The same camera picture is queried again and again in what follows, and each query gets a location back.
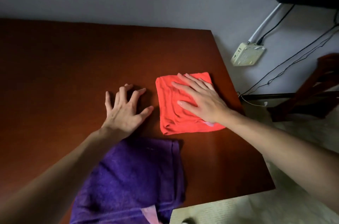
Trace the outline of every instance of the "finger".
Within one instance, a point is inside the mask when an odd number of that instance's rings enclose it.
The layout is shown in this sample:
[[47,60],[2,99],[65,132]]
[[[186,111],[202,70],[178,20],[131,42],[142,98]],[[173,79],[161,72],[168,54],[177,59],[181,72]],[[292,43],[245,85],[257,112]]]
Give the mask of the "finger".
[[178,77],[185,83],[189,84],[189,86],[192,87],[195,91],[198,91],[198,92],[202,91],[202,88],[197,83],[195,83],[193,80],[190,80],[189,78],[181,75],[180,73],[178,73]]
[[215,91],[212,84],[210,84],[210,83],[208,83],[208,82],[202,80],[202,78],[199,78],[199,80],[200,80],[201,82],[203,82],[209,89]]
[[204,89],[204,90],[207,90],[207,89],[208,89],[207,86],[205,85],[205,83],[202,82],[201,80],[197,80],[196,78],[192,77],[191,75],[189,75],[189,74],[187,74],[187,73],[185,74],[185,77],[187,77],[187,78],[189,78],[190,80],[192,80],[192,81],[194,81],[195,83],[197,83],[198,86],[200,86],[202,89]]
[[139,100],[139,97],[143,95],[146,92],[146,88],[135,90],[129,100],[133,104],[133,106],[137,106],[137,102]]
[[154,107],[153,106],[149,106],[147,108],[145,108],[142,112],[140,112],[140,114],[136,115],[141,119],[140,123],[143,123],[144,120],[151,115],[151,113],[153,112]]
[[120,104],[127,103],[127,91],[130,90],[132,87],[133,87],[132,84],[130,85],[126,84],[125,86],[119,88]]
[[117,92],[117,93],[115,94],[115,100],[114,100],[114,106],[113,106],[113,107],[118,106],[118,105],[119,105],[119,102],[120,102],[120,94],[119,94],[119,92]]
[[190,111],[191,113],[193,113],[194,115],[197,115],[199,108],[193,106],[192,104],[189,104],[188,102],[184,102],[184,101],[178,101],[177,102],[179,104],[179,106],[185,110]]
[[112,110],[111,97],[110,97],[108,91],[106,91],[105,106],[106,106],[106,112],[107,112],[107,116],[108,116],[109,112]]
[[198,95],[198,92],[195,91],[194,89],[190,88],[189,86],[181,85],[181,84],[178,84],[174,81],[172,81],[172,86],[174,86],[175,88],[177,88],[179,90],[185,91],[186,93],[188,93],[193,98]]

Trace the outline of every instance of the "towel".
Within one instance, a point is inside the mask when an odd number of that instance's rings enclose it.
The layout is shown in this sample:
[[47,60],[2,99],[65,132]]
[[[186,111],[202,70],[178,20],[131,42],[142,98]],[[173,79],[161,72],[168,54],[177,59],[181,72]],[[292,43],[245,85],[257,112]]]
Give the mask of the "towel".
[[70,224],[148,224],[141,209],[155,205],[169,223],[184,201],[184,176],[176,140],[127,138],[113,147],[75,198]]
[[[190,74],[194,78],[212,84],[207,72]],[[197,106],[194,99],[184,91],[172,86],[171,82],[187,85],[176,75],[162,76],[156,79],[159,107],[160,107],[160,130],[164,135],[192,132],[210,132],[225,128],[219,123],[205,122],[198,116],[181,108],[177,101],[184,101]]]

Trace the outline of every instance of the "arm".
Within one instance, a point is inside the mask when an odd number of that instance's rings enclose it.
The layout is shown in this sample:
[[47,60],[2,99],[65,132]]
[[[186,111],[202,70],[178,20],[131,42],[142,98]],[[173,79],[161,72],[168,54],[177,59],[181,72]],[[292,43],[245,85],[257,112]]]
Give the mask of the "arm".
[[14,194],[0,208],[0,223],[58,223],[86,177],[108,150],[128,137],[152,113],[153,106],[136,115],[139,96],[146,89],[134,91],[129,102],[121,87],[114,107],[106,92],[107,119],[102,127],[26,187]]
[[178,74],[189,86],[172,85],[190,94],[197,103],[178,104],[204,121],[231,129],[271,160],[311,195],[339,213],[339,154],[249,119],[229,108],[213,86],[188,74]]

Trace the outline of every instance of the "right arm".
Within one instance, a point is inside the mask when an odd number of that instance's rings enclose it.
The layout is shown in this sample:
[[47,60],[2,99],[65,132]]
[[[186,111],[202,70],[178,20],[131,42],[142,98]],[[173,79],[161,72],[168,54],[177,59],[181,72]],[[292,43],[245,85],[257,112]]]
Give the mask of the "right arm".
[[339,213],[339,154],[300,140],[227,108],[213,86],[178,74],[189,86],[172,85],[190,94],[198,107],[178,104],[204,121],[220,123],[254,146],[307,192]]

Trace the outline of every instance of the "gray wall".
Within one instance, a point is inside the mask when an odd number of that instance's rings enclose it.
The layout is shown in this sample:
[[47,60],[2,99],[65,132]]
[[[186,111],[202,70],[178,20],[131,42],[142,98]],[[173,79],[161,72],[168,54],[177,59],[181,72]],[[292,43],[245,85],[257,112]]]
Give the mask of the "gray wall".
[[[296,6],[286,21],[267,37],[268,50],[255,66],[232,67],[230,59],[239,44],[248,40],[276,5],[275,0],[0,0],[0,16],[211,29],[236,90],[244,92],[332,25],[334,10]],[[266,30],[289,7],[284,6]],[[317,57],[338,49],[338,39],[339,36],[333,37],[326,46],[255,93],[294,92],[314,70]]]

